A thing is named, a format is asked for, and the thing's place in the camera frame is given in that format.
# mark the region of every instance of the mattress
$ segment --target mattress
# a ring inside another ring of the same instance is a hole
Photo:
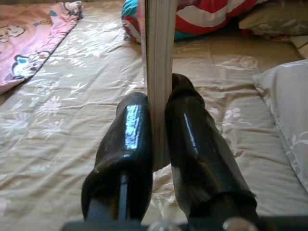
[[[84,18],[40,71],[0,96],[0,230],[56,231],[82,219],[83,180],[130,92],[146,92],[141,48],[121,27],[123,1],[85,3]],[[308,213],[308,195],[282,149],[252,76],[301,59],[291,44],[228,27],[175,43],[173,71],[188,76],[227,140],[260,215]],[[185,222],[171,167],[154,173],[143,223]]]

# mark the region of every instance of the cartoon print blanket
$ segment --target cartoon print blanket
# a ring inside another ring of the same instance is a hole
[[[82,3],[0,5],[0,94],[32,77],[81,18]]]

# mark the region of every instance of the pillow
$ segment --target pillow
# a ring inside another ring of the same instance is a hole
[[[282,64],[254,76],[270,109],[282,146],[308,192],[308,60]]]
[[[178,0],[175,40],[204,35],[224,27],[232,17],[267,0]],[[140,42],[137,21],[138,0],[126,0],[122,22],[128,35]]]
[[[305,59],[308,59],[308,35],[292,36],[290,37],[290,40],[296,46],[298,52]]]
[[[255,35],[308,35],[308,1],[275,0],[255,7],[239,28]]]

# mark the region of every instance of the bedsheet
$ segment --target bedsheet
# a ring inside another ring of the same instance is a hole
[[[140,45],[124,40],[123,1],[85,3],[84,18],[0,106],[0,230],[56,231],[82,219],[80,193],[120,100],[146,92]],[[233,28],[175,43],[174,72],[187,75],[227,140],[261,215],[308,212],[308,195],[280,144],[252,76],[301,59],[291,44]],[[154,173],[143,223],[184,222],[170,166]]]
[[[0,94],[32,77],[76,25],[82,3],[0,5]]]

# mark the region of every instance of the white pillow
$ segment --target white pillow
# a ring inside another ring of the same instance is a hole
[[[254,81],[275,118],[290,164],[308,192],[308,60],[279,65]]]

